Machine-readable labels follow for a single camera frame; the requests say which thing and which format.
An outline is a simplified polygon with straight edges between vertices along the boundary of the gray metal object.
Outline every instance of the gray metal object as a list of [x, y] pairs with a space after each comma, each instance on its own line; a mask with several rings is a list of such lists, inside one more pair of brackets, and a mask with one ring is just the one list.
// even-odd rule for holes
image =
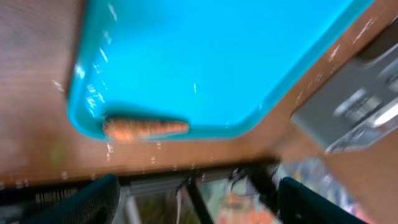
[[292, 116], [326, 152], [370, 146], [398, 127], [398, 22]]

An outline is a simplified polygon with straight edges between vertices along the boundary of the blue tray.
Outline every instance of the blue tray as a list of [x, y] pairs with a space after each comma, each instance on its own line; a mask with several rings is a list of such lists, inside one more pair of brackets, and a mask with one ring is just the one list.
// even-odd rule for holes
[[162, 139], [235, 138], [371, 2], [88, 1], [68, 117], [97, 139], [108, 115], [190, 123]]

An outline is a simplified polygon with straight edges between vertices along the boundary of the brown table surface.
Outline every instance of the brown table surface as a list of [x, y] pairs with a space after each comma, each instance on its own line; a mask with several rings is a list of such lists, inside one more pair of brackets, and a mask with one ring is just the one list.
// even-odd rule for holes
[[[62, 90], [68, 88], [83, 5], [81, 0], [0, 1], [0, 183], [7, 187], [110, 172], [212, 166], [275, 154], [284, 161], [320, 155], [318, 146], [290, 123], [290, 115], [398, 15], [398, 1], [375, 0], [278, 105], [238, 139], [115, 144], [109, 150], [105, 143], [78, 133], [66, 115]], [[379, 223], [396, 220], [396, 138], [397, 131], [370, 149], [323, 156]]]

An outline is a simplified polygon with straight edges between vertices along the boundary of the orange object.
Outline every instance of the orange object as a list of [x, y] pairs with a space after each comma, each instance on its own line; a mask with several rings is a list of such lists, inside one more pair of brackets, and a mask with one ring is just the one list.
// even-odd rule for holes
[[105, 135], [115, 141], [130, 142], [152, 135], [186, 133], [189, 124], [180, 121], [114, 118], [105, 122], [103, 130]]

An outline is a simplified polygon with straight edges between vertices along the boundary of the tray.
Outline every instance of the tray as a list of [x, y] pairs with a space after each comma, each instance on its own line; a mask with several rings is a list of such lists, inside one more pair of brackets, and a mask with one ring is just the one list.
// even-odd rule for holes
[[156, 140], [235, 138], [371, 2], [88, 1], [68, 117], [96, 139], [107, 116], [190, 123]]

